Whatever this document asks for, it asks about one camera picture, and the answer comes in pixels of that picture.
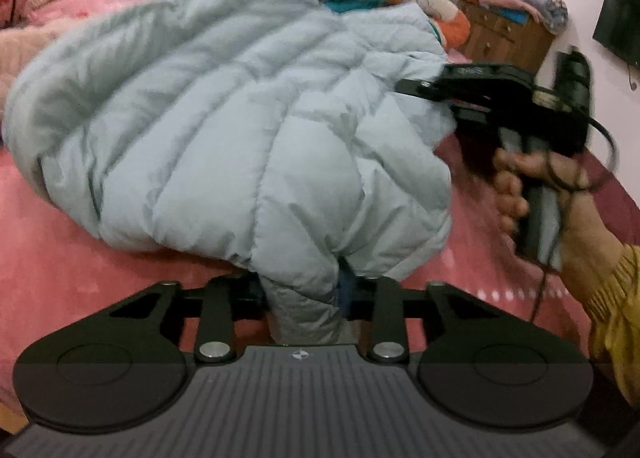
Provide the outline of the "yellow sleeve forearm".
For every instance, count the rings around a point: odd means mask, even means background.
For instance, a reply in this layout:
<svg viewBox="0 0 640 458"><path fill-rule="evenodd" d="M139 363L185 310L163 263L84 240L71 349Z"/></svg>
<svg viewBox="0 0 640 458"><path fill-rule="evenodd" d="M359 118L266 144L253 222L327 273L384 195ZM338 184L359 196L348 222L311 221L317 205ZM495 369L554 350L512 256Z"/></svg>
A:
<svg viewBox="0 0 640 458"><path fill-rule="evenodd" d="M586 306L592 321L590 356L639 406L639 247L626 244L612 273Z"/></svg>

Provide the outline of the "person right hand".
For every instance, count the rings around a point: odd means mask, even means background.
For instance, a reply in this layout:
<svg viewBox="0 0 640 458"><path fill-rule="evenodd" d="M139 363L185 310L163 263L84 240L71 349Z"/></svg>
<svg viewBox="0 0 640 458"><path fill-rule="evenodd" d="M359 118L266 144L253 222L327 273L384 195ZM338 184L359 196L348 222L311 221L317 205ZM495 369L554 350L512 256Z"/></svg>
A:
<svg viewBox="0 0 640 458"><path fill-rule="evenodd" d="M560 238L560 277L570 295L587 304L615 269L624 246L605 227L593 197L585 192L589 186L585 170L578 162L557 153L524 155L502 148L494 155L494 166L499 225L508 235L529 212L523 179L532 178L553 189L566 212Z"/></svg>

